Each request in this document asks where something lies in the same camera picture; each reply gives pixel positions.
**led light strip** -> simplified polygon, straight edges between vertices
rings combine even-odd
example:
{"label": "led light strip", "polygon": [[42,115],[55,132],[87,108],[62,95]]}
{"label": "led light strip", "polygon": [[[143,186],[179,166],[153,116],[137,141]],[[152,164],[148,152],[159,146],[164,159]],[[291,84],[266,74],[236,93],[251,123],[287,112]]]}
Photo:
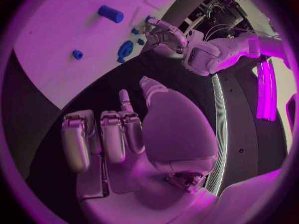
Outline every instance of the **led light strip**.
{"label": "led light strip", "polygon": [[269,121],[276,120],[277,112],[277,89],[272,61],[263,61],[257,66],[259,98],[257,115],[258,119]]}

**robotic arm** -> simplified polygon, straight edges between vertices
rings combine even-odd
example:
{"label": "robotic arm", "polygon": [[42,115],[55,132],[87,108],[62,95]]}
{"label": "robotic arm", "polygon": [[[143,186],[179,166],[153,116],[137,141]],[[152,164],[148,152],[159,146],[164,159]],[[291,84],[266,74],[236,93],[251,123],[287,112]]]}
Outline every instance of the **robotic arm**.
{"label": "robotic arm", "polygon": [[183,66],[201,76],[208,76],[233,66],[241,56],[274,56],[283,59],[288,66],[282,43],[274,38],[244,32],[233,39],[216,38],[204,41],[203,33],[194,29],[190,30],[186,37],[178,28],[164,21],[149,18],[146,23],[146,36],[153,48],[157,49],[164,44],[172,51],[183,54]]}

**machinery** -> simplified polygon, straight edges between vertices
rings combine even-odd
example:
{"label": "machinery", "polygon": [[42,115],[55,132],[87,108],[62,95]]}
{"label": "machinery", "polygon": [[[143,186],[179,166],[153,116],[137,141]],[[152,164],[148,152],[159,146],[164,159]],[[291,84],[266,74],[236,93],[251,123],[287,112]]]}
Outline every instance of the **machinery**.
{"label": "machinery", "polygon": [[[257,223],[285,203],[297,177],[296,95],[286,157],[272,58],[296,74],[286,46],[295,37],[254,30],[236,0],[32,0],[22,9],[13,52],[3,53],[19,70],[3,82],[0,165],[36,222]],[[155,59],[161,69],[146,71],[142,62]],[[172,65],[181,84],[209,82],[214,121],[160,79],[174,79]],[[118,101],[103,98],[115,92]]]}

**white panel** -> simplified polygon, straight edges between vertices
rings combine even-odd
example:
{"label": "white panel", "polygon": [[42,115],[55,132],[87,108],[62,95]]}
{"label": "white panel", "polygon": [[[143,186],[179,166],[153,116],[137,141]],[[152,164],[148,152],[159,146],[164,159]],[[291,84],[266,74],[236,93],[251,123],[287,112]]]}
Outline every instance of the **white panel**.
{"label": "white panel", "polygon": [[[142,47],[134,35],[147,15],[161,18],[174,0],[46,0],[31,17],[14,49],[21,66],[36,87],[56,106],[63,108],[79,92],[117,67],[117,51],[123,42],[134,42],[137,56]],[[97,15],[102,5],[124,13],[114,23]],[[83,52],[81,60],[72,57]]]}

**pink light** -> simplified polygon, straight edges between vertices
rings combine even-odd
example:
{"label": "pink light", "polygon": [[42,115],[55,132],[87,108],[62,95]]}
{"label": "pink light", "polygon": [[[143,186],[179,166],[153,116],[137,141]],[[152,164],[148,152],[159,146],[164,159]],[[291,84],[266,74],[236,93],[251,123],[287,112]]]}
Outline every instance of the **pink light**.
{"label": "pink light", "polygon": [[257,66],[259,98],[257,118],[275,121],[277,112],[277,89],[272,62],[263,61]]}

